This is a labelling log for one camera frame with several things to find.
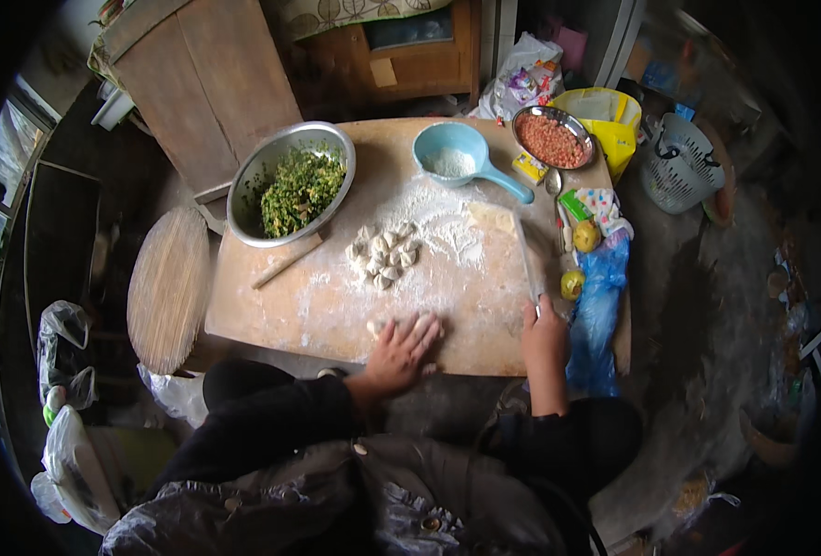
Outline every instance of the rolling pin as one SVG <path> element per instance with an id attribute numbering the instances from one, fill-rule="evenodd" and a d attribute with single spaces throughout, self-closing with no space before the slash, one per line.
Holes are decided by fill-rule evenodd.
<path id="1" fill-rule="evenodd" d="M 264 271 L 261 272 L 259 278 L 253 282 L 253 289 L 257 290 L 265 285 L 269 280 L 280 274 L 283 269 L 305 257 L 311 250 L 324 242 L 319 233 L 311 234 L 307 238 L 296 239 L 285 246 L 274 247 L 269 249 L 273 260 Z"/>

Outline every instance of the wooden cabinet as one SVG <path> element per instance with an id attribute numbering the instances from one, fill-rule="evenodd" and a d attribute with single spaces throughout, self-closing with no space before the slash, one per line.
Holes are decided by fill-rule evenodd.
<path id="1" fill-rule="evenodd" d="M 450 39 L 376 47 L 371 25 L 335 28 L 306 38 L 296 46 L 305 50 L 329 74 L 332 94 L 355 107 L 422 96 L 469 93 L 478 103 L 482 11 L 480 0 L 454 0 L 448 8 Z M 393 19 L 408 24 L 412 19 Z"/>
<path id="2" fill-rule="evenodd" d="M 104 32 L 109 63 L 203 203 L 271 132 L 302 121 L 258 0 L 136 2 Z"/>

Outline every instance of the metal bowl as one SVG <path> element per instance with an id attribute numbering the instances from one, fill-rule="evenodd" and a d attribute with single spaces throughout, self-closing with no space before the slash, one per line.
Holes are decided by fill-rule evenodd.
<path id="1" fill-rule="evenodd" d="M 345 178 L 339 188 L 336 198 L 323 213 L 310 221 L 305 228 L 295 231 L 283 238 L 269 238 L 261 225 L 259 206 L 251 205 L 248 201 L 253 198 L 253 185 L 256 174 L 260 177 L 266 172 L 274 173 L 278 165 L 278 157 L 285 154 L 291 147 L 311 150 L 324 141 L 330 148 L 341 150 L 341 158 L 345 166 Z M 321 150 L 313 150 L 318 156 L 326 156 Z M 234 181 L 228 190 L 228 226 L 240 241 L 253 247 L 277 247 L 314 233 L 326 221 L 333 218 L 339 204 L 351 187 L 351 180 L 355 172 L 354 143 L 345 132 L 327 122 L 304 122 L 295 126 L 286 127 L 264 140 L 251 154 L 247 161 L 240 166 Z"/>
<path id="2" fill-rule="evenodd" d="M 518 133 L 518 122 L 519 117 L 522 114 L 533 114 L 534 116 L 546 116 L 551 120 L 556 120 L 560 126 L 564 126 L 568 128 L 568 131 L 574 133 L 574 136 L 578 140 L 578 144 L 583 149 L 583 158 L 584 161 L 573 168 L 564 168 L 562 166 L 553 166 L 552 164 L 548 164 L 543 160 L 534 156 L 534 153 L 530 152 L 528 148 L 522 144 L 519 140 L 519 133 Z M 522 145 L 522 148 L 525 149 L 525 152 L 530 154 L 535 160 L 537 160 L 540 164 L 547 166 L 549 168 L 556 168 L 558 170 L 579 170 L 582 167 L 586 166 L 593 160 L 593 153 L 595 152 L 595 145 L 593 144 L 593 137 L 589 134 L 580 120 L 576 117 L 573 117 L 568 112 L 564 110 L 560 110 L 556 107 L 551 106 L 528 106 L 524 107 L 518 111 L 516 117 L 513 118 L 513 135 L 516 137 L 516 142 Z"/>

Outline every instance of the blue plastic bag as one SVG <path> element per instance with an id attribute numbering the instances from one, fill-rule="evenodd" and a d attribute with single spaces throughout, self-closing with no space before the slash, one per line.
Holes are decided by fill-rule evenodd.
<path id="1" fill-rule="evenodd" d="M 580 257 L 586 282 L 577 301 L 577 318 L 571 331 L 572 358 L 565 374 L 572 388 L 592 397 L 619 394 L 614 382 L 611 337 L 620 294 L 627 285 L 629 255 L 629 235 L 626 229 L 619 229 L 592 253 Z"/>

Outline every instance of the white laundry basket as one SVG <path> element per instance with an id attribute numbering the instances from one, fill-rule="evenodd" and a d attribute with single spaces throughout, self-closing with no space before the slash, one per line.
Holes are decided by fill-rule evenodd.
<path id="1" fill-rule="evenodd" d="M 726 183 L 710 140 L 672 113 L 664 114 L 657 138 L 647 145 L 640 173 L 645 193 L 671 215 L 687 211 Z"/>

